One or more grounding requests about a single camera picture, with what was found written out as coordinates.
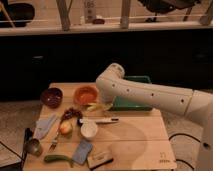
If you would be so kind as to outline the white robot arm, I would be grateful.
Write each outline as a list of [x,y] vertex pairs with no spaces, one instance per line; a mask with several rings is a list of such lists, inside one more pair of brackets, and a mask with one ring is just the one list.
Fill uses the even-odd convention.
[[125,70],[110,64],[96,79],[103,103],[116,96],[180,115],[203,128],[195,171],[213,171],[213,94],[189,88],[140,83],[124,79]]

